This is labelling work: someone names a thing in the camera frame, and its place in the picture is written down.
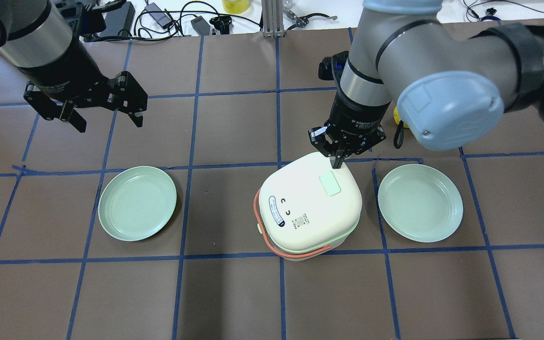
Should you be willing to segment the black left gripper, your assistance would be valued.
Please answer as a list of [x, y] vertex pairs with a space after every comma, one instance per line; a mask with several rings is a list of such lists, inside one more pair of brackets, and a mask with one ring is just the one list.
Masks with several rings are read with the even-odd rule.
[[143, 126], [148, 106], [148, 95], [143, 87], [129, 71], [121, 71], [109, 80], [77, 37], [49, 64], [18, 69], [33, 84], [25, 87], [23, 98], [45, 120], [58, 119], [84, 133], [86, 120], [74, 105], [79, 108], [100, 106], [123, 112], [136, 127]]

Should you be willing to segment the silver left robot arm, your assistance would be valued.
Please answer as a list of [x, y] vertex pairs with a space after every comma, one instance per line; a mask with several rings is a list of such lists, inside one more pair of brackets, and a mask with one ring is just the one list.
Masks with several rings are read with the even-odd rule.
[[41, 118], [86, 131], [76, 109], [108, 79], [51, 1], [0, 0], [0, 54], [28, 79], [24, 98]]

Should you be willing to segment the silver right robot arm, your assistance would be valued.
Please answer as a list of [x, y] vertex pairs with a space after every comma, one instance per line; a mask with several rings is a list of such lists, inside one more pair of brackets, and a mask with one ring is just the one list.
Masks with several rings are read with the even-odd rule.
[[544, 25], [512, 22], [457, 41], [436, 19], [441, 5], [365, 0], [350, 49], [321, 62], [319, 76], [337, 91], [330, 117], [308, 137], [333, 168], [382, 141], [391, 102], [434, 151], [479, 140], [529, 106], [544, 122]]

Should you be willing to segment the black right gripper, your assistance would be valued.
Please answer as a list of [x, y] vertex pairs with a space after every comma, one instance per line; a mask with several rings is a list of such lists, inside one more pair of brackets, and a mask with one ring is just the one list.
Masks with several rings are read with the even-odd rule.
[[361, 105], [337, 92], [326, 122], [308, 130], [310, 144], [330, 158], [332, 169], [339, 169], [345, 158], [364, 153], [386, 139], [381, 126], [386, 111], [386, 104]]

